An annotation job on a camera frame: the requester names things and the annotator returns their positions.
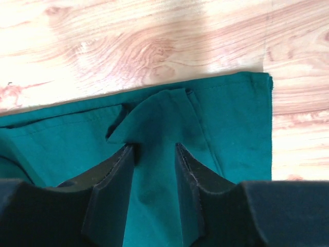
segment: stitching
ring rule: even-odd
[[[35,133],[38,133],[38,132],[42,132],[44,130],[49,130],[49,129],[56,128],[56,127],[59,127],[59,126],[63,126],[63,125],[78,124],[78,123],[83,123],[83,122],[91,122],[91,121],[101,120],[101,119],[104,119],[104,118],[103,117],[98,117],[98,118],[90,119],[90,120],[87,120],[87,121],[66,122],[66,123],[63,123],[61,125],[51,126],[51,127],[46,128],[46,129],[29,132],[28,134],[25,134],[25,135],[15,135],[15,136],[11,136],[11,137],[13,137],[13,138],[23,137],[23,136],[35,134]]]
[[[198,98],[197,98],[197,96],[195,94],[194,94],[194,97],[195,97],[195,99],[197,101],[197,104],[198,104],[198,106],[196,106],[196,107],[200,108],[200,110],[203,111],[202,108],[201,108],[200,102],[199,102],[199,100],[198,100]],[[202,135],[204,137],[204,140],[206,142],[208,151],[209,151],[209,153],[210,153],[210,155],[211,155],[211,157],[212,157],[212,159],[214,161],[214,164],[216,166],[216,169],[221,173],[221,175],[224,176],[224,172],[223,172],[224,170],[222,168],[222,165],[221,165],[220,161],[218,160],[215,152],[213,151],[213,147],[211,145],[211,143],[213,143],[213,138],[211,137],[211,135],[210,135],[210,133],[208,131],[207,125],[204,124],[204,121],[205,121],[204,120],[204,117],[203,116],[199,116],[197,109],[194,107],[194,105],[193,105],[193,103],[191,101],[190,101],[190,104],[191,104],[192,109],[194,110],[194,114],[195,114],[195,116],[197,118],[197,122],[199,124],[201,133],[202,133]]]
[[[222,85],[217,85],[217,86],[211,86],[211,87],[205,87],[205,88],[198,88],[196,90],[191,90],[191,91],[201,91],[201,90],[207,90],[207,89],[214,89],[214,88],[219,88],[219,87],[222,87],[222,86],[227,86],[227,85],[231,85],[231,84],[238,84],[238,83],[246,83],[247,81],[238,81],[238,82],[229,82],[229,83],[225,83],[225,84],[222,84]],[[101,108],[107,108],[107,107],[115,107],[115,106],[118,106],[118,105],[122,105],[122,104],[127,104],[127,103],[137,103],[141,100],[145,100],[147,98],[138,98],[138,99],[135,99],[135,100],[132,100],[132,101],[127,101],[127,102],[122,102],[122,103],[118,103],[118,104],[112,104],[112,105],[108,105],[108,106],[103,106],[103,107],[99,107],[99,108],[93,108],[93,109],[90,109],[90,110],[87,110],[86,112],[88,111],[92,111],[92,110],[95,110],[95,109],[101,109]],[[55,117],[61,117],[61,116],[64,116],[64,115],[70,115],[70,114],[79,114],[78,112],[75,112],[75,111],[72,111],[72,112],[68,112],[68,113],[65,113],[63,115],[58,115],[58,116],[54,116]],[[42,129],[42,130],[38,130],[38,131],[34,131],[34,132],[30,132],[28,134],[25,134],[25,135],[18,135],[18,136],[12,136],[13,138],[16,138],[16,137],[23,137],[23,136],[27,136],[27,135],[31,135],[31,134],[35,134],[35,133],[38,133],[38,132],[41,132],[41,131],[44,131],[44,130],[48,130],[48,129],[52,129],[52,128],[56,128],[56,127],[59,127],[59,126],[63,126],[63,125],[69,125],[69,124],[78,124],[78,123],[83,123],[83,122],[90,122],[90,121],[95,121],[95,120],[100,120],[100,119],[104,119],[104,118],[94,118],[94,119],[90,119],[90,120],[87,120],[87,121],[77,121],[77,122],[67,122],[67,123],[63,123],[61,125],[56,125],[56,126],[51,126],[49,128],[45,128],[45,129]]]
[[[194,173],[190,170],[191,168],[190,168],[190,165],[189,165],[189,163],[188,163],[188,161],[187,161],[187,157],[183,154],[183,152],[182,152],[182,147],[181,147],[181,145],[179,145],[178,146],[178,150],[179,150],[179,154],[182,156],[182,160],[183,160],[183,162],[184,162],[184,165],[188,168],[188,173],[189,173],[189,175],[191,175],[194,179],[195,179],[195,182],[196,182],[196,186],[197,186],[197,191],[196,191],[196,196],[197,196],[197,202],[196,203],[198,203],[198,206],[199,206],[199,209],[200,209],[200,213],[201,213],[201,215],[202,215],[202,218],[201,218],[201,222],[199,222],[198,221],[198,217],[197,217],[197,221],[198,221],[198,226],[199,226],[199,223],[201,223],[202,224],[202,229],[203,229],[203,231],[204,231],[204,227],[205,227],[205,219],[204,219],[204,217],[203,217],[203,207],[202,207],[202,203],[201,203],[201,197],[200,197],[200,183],[199,183],[199,181],[198,181],[198,179],[195,177],[195,175],[194,175]]]

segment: wood grain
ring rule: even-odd
[[[0,115],[269,72],[273,179],[329,179],[327,0],[3,0]]]

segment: teal cloth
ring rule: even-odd
[[[240,72],[4,116],[0,177],[57,186],[136,143],[123,246],[181,246],[175,143],[234,183],[270,180],[272,87]]]

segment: seam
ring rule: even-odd
[[[27,136],[27,135],[35,134],[35,133],[38,133],[38,132],[42,132],[42,131],[44,131],[44,130],[49,130],[49,129],[56,128],[56,127],[59,127],[59,126],[63,126],[63,125],[78,124],[78,123],[83,123],[83,122],[91,122],[91,121],[101,120],[101,119],[104,119],[104,118],[94,118],[94,119],[90,119],[90,120],[87,120],[87,121],[66,122],[66,123],[63,123],[63,124],[61,124],[61,125],[51,126],[51,127],[49,127],[49,128],[46,128],[46,129],[42,129],[42,130],[37,130],[37,131],[29,132],[28,134],[24,134],[24,135],[14,135],[14,136],[11,136],[11,137],[12,137],[12,138],[23,137],[23,136]]]
[[[200,227],[202,227],[202,231],[204,231],[204,228],[205,228],[205,219],[204,219],[204,216],[203,216],[203,207],[202,207],[202,202],[201,202],[201,196],[200,196],[200,186],[199,186],[199,181],[198,179],[195,177],[193,171],[191,171],[191,168],[190,168],[190,165],[187,161],[187,157],[183,154],[182,152],[182,148],[181,146],[179,145],[178,146],[178,150],[179,150],[179,154],[182,156],[182,161],[184,162],[184,165],[186,166],[186,168],[188,169],[188,173],[189,175],[191,175],[194,179],[195,179],[195,182],[196,182],[196,186],[197,186],[197,202],[195,201],[195,203],[198,203],[198,206],[199,206],[199,209],[200,209],[200,213],[201,213],[201,222],[198,221],[199,217],[197,217],[197,226],[198,226],[198,230],[200,231]],[[192,194],[192,199],[195,199],[195,197],[193,196],[193,192],[191,190],[191,184],[189,184],[189,188],[190,188],[190,191],[191,191],[191,194]]]
[[[226,85],[231,85],[231,84],[238,84],[238,83],[246,83],[247,81],[237,81],[237,82],[230,82],[230,83],[225,83],[225,84],[222,84],[222,85],[217,85],[217,86],[211,86],[211,87],[205,87],[205,88],[198,88],[196,90],[192,90],[191,89],[191,92],[197,92],[197,91],[201,91],[201,90],[208,90],[208,89],[214,89],[214,88],[219,88],[219,87],[222,87],[222,86],[226,86]],[[127,101],[127,102],[122,102],[122,103],[118,103],[118,104],[112,104],[112,105],[108,105],[108,106],[103,106],[103,107],[96,107],[96,108],[93,108],[93,109],[90,109],[90,110],[87,110],[86,112],[88,111],[92,111],[92,110],[95,110],[95,109],[101,109],[101,108],[107,108],[107,107],[115,107],[115,106],[118,106],[118,105],[122,105],[122,104],[127,104],[127,103],[137,103],[141,100],[146,100],[147,98],[138,98],[138,99],[135,99],[135,100],[132,100],[132,101]],[[64,116],[64,115],[71,115],[71,114],[79,114],[79,112],[76,112],[76,111],[70,111],[70,112],[67,112],[63,115],[58,115],[58,116],[54,116],[54,117],[49,117],[49,118],[57,118],[57,117],[61,117],[61,116]],[[49,118],[44,118],[44,119],[41,119],[40,122],[44,121],[44,120],[47,120]],[[52,129],[52,128],[56,128],[56,127],[59,127],[59,126],[63,126],[63,125],[68,125],[68,124],[78,124],[78,123],[83,123],[83,122],[90,122],[90,121],[95,121],[95,120],[100,120],[100,119],[104,119],[104,118],[95,118],[95,119],[90,119],[90,120],[87,120],[87,121],[77,121],[77,122],[67,122],[67,123],[63,123],[61,125],[56,125],[56,126],[51,126],[49,128],[45,128],[45,129],[42,129],[42,130],[38,130],[38,131],[34,131],[34,132],[30,132],[28,134],[25,134],[25,135],[18,135],[18,136],[11,136],[13,138],[16,138],[16,137],[23,137],[23,136],[27,136],[27,135],[30,135],[30,134],[35,134],[35,133],[38,133],[38,132],[41,132],[41,131],[44,131],[44,130],[48,130],[48,129]]]
[[[195,94],[194,94],[194,98],[197,101],[197,104],[198,104],[197,107],[199,107],[200,110],[203,111],[203,109],[201,108],[201,105],[199,103],[199,99],[197,98],[197,96]],[[215,154],[215,152],[213,150],[213,146],[211,145],[213,143],[213,139],[211,138],[211,135],[210,135],[210,133],[208,131],[208,126],[204,123],[204,118],[198,114],[199,111],[197,111],[195,109],[195,106],[193,105],[193,103],[191,102],[190,99],[189,99],[189,102],[191,104],[192,109],[194,110],[194,114],[196,115],[196,118],[197,118],[198,124],[200,126],[202,135],[203,135],[204,140],[205,140],[205,142],[207,144],[208,151],[209,151],[209,153],[210,153],[210,155],[211,155],[211,157],[212,157],[212,159],[214,161],[214,164],[216,166],[216,169],[220,173],[220,175],[224,177],[224,170],[222,168],[222,165],[221,165],[220,161],[218,160],[218,158],[217,158],[217,156],[216,156],[216,154]]]

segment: fabric fold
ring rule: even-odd
[[[241,72],[1,117],[0,167],[57,186],[136,144],[123,246],[181,246],[175,144],[234,183],[270,180],[272,88]]]

